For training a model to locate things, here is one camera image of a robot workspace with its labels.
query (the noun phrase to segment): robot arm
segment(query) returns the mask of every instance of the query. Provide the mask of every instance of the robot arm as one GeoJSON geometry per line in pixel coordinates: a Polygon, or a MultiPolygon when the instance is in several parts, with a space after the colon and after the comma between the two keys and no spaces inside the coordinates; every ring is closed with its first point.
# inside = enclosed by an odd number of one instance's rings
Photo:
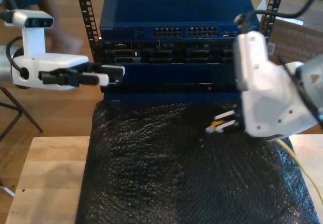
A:
{"type": "Polygon", "coordinates": [[[24,55],[12,59],[10,46],[7,48],[11,62],[10,65],[7,61],[10,67],[7,72],[15,85],[68,90],[81,84],[107,86],[110,82],[121,81],[125,73],[122,66],[89,63],[88,57],[82,55],[46,53],[44,29],[51,28],[54,23],[47,13],[14,10],[8,12],[6,18],[10,22],[7,26],[22,29],[24,55]]]}
{"type": "MultiPolygon", "coordinates": [[[[288,63],[286,67],[319,113],[323,107],[323,57],[305,64],[288,63]]],[[[250,136],[274,140],[317,124],[284,67],[268,60],[265,38],[261,33],[251,31],[237,37],[235,73],[242,106],[216,116],[206,129],[208,132],[244,128],[250,136]]]]}

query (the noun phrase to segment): wooden board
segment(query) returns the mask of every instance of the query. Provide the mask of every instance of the wooden board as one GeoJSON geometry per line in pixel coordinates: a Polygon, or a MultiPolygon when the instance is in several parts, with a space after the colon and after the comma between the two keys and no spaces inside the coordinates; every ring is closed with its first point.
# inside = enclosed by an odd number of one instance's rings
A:
{"type": "Polygon", "coordinates": [[[33,139],[8,224],[74,224],[89,137],[33,139]]]}
{"type": "MultiPolygon", "coordinates": [[[[294,135],[290,139],[297,157],[323,194],[323,135],[294,135]]],[[[303,177],[318,217],[323,223],[323,204],[313,184],[306,176],[303,177]]]]}
{"type": "MultiPolygon", "coordinates": [[[[291,141],[305,169],[323,191],[323,135],[295,135],[291,141]]],[[[6,223],[74,224],[88,144],[89,137],[34,138],[6,223]]],[[[304,179],[323,220],[318,194],[304,179]]]]}

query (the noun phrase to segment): person's leg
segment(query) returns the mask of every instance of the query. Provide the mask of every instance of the person's leg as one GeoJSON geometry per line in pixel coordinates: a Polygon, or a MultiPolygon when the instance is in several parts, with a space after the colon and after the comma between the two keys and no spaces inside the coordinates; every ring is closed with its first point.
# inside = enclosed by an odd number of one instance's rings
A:
{"type": "Polygon", "coordinates": [[[78,53],[83,42],[66,33],[59,21],[59,12],[54,0],[40,0],[38,3],[39,9],[44,11],[54,18],[54,26],[50,30],[45,30],[46,34],[52,39],[50,52],[59,53],[78,53]]]}
{"type": "MultiPolygon", "coordinates": [[[[57,5],[54,0],[15,0],[18,8],[31,9],[32,5],[38,5],[39,9],[50,14],[54,18],[54,26],[50,30],[45,30],[46,35],[52,39],[52,45],[49,52],[76,54],[83,42],[67,32],[63,31],[60,21],[57,5]]],[[[6,1],[7,9],[12,9],[6,1]]]]}

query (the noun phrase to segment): blue network switch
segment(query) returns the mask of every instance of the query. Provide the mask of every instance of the blue network switch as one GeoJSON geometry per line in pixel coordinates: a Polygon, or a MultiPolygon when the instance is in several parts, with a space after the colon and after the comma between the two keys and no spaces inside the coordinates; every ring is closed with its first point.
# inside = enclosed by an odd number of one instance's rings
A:
{"type": "Polygon", "coordinates": [[[253,9],[251,0],[104,0],[100,31],[103,41],[234,38],[235,17],[253,9]]]}

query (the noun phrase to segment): bubble wrap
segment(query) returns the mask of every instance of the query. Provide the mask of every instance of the bubble wrap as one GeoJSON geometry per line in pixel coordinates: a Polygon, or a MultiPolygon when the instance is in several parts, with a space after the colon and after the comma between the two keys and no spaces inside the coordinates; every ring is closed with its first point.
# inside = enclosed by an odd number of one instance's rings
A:
{"type": "Polygon", "coordinates": [[[76,223],[319,223],[275,142],[205,133],[228,108],[99,102],[76,223]]]}

